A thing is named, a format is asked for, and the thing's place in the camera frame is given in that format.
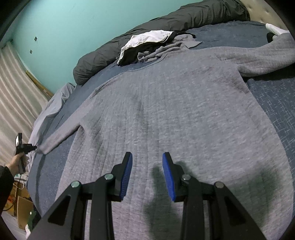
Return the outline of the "person's left hand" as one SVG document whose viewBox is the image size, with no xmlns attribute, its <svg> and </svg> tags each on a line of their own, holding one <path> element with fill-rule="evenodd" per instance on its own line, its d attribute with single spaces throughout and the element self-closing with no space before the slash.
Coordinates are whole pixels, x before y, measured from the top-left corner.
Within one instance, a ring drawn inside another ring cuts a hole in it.
<svg viewBox="0 0 295 240">
<path fill-rule="evenodd" d="M 8 164 L 5 165 L 9 169 L 9 171 L 12 174 L 13 177 L 16 174 L 20 173 L 20 170 L 18 168 L 18 164 L 20 163 L 20 160 L 24 155 L 25 154 L 23 152 L 21 152 L 21 153 L 15 155 L 15 156 L 13 156 L 11 161 Z"/>
</svg>

